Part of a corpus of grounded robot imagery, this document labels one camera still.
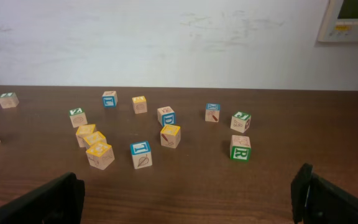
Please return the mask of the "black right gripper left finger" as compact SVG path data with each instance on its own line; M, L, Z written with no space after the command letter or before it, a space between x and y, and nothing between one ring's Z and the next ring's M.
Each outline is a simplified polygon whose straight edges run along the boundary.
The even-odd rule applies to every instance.
M0 207L3 223L81 223L85 182L68 172Z

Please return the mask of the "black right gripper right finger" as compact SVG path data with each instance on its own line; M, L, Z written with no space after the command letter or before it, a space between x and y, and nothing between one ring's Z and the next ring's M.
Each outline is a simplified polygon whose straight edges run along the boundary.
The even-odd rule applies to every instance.
M358 198L313 172L303 164L291 182L294 223L358 223Z

